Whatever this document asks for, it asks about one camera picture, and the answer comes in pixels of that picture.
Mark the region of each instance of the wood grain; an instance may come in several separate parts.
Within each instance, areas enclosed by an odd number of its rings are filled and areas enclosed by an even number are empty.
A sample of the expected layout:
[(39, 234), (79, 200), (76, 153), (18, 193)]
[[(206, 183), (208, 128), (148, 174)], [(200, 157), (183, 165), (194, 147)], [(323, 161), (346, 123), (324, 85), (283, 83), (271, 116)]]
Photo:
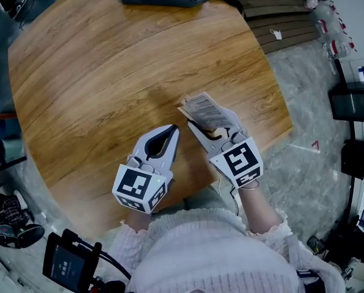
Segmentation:
[(303, 27), (314, 27), (314, 25), (311, 21), (293, 21), (289, 23), (279, 23), (279, 24), (262, 26), (258, 28), (251, 28), (251, 30), (253, 31), (254, 36), (259, 37), (270, 34), (271, 29), (273, 29), (274, 31), (284, 32), (291, 29), (303, 28)]
[(244, 9), (247, 18), (283, 13), (308, 13), (304, 5), (273, 5), (269, 7), (249, 7)]
[(244, 8), (250, 7), (270, 7), (273, 5), (304, 5), (299, 0), (248, 0), (242, 3)]
[(280, 23), (290, 23), (294, 21), (309, 21), (310, 16), (308, 14), (297, 14), (297, 15), (285, 15), (285, 16), (277, 16), (270, 18), (261, 18), (259, 20), (250, 20), (249, 27), (251, 29), (263, 27), (272, 24), (280, 24)]
[(261, 45), (261, 47), (263, 52), (270, 53), (289, 46), (298, 45), (303, 42), (309, 42), (310, 40), (314, 40), (317, 38), (319, 38), (319, 34), (317, 31), (314, 31), (314, 32), (309, 32), (307, 34), (286, 38), (283, 40), (276, 40), (273, 42), (269, 42), (264, 45)]
[(292, 128), (252, 31), (222, 1), (182, 9), (120, 0), (59, 0), (9, 49), (24, 138), (53, 197), (85, 236), (118, 226), (111, 194), (138, 138), (176, 124), (181, 138), (167, 206), (218, 175), (175, 104), (207, 91), (235, 111), (260, 148)]
[[(301, 27), (301, 28), (289, 29), (287, 31), (281, 31), (281, 35), (282, 35), (282, 40), (284, 40), (287, 38), (293, 38), (296, 36), (309, 34), (312, 32), (316, 32), (316, 29), (314, 26)], [(257, 37), (257, 40), (260, 43), (260, 45), (263, 46), (269, 42), (275, 42), (277, 39), (273, 34), (269, 33), (267, 35), (262, 35), (262, 36)]]

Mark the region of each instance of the paper tag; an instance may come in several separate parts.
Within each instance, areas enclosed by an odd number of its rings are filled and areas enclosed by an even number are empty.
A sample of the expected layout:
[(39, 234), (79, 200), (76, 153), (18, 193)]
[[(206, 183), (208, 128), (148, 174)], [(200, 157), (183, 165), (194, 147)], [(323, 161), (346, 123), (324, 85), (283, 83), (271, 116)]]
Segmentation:
[(230, 127), (233, 122), (227, 113), (206, 92), (200, 93), (185, 101), (181, 106), (197, 124), (203, 129)]
[(273, 31), (273, 29), (271, 29), (270, 30), (270, 33), (272, 33), (277, 40), (281, 40), (282, 39), (282, 35), (281, 35), (281, 32), (280, 31)]

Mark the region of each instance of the white knit sweater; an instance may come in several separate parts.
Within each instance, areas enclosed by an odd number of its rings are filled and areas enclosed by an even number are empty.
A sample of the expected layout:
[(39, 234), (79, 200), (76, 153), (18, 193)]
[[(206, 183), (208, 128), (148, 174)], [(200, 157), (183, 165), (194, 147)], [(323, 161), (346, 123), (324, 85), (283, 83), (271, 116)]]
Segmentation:
[(313, 269), (327, 293), (344, 292), (341, 275), (313, 256), (283, 223), (265, 234), (245, 232), (241, 218), (224, 209), (164, 215), (148, 231), (123, 225), (109, 249), (132, 275), (127, 292), (304, 292), (296, 270)]

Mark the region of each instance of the barcode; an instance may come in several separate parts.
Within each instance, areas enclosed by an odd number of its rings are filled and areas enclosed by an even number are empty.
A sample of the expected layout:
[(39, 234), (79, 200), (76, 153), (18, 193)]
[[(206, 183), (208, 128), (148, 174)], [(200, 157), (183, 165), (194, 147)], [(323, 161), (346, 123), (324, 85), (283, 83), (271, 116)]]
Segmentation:
[(232, 122), (207, 93), (190, 99), (183, 109), (203, 128), (227, 127)]

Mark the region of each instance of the black device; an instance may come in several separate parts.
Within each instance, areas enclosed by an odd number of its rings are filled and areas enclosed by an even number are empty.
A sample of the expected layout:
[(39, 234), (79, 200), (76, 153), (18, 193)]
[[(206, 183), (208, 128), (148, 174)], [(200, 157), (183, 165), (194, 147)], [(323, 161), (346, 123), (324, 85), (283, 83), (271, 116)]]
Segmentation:
[(341, 150), (341, 171), (358, 179), (364, 179), (364, 141), (345, 141)]
[(335, 120), (364, 121), (364, 82), (337, 84), (329, 100)]
[(130, 274), (102, 251), (99, 242), (92, 246), (68, 229), (61, 237), (56, 233), (49, 235), (42, 274), (74, 293), (88, 292), (91, 285), (97, 292), (124, 292), (125, 284), (122, 281), (104, 283), (100, 277), (93, 277), (99, 258), (112, 264), (130, 280)]

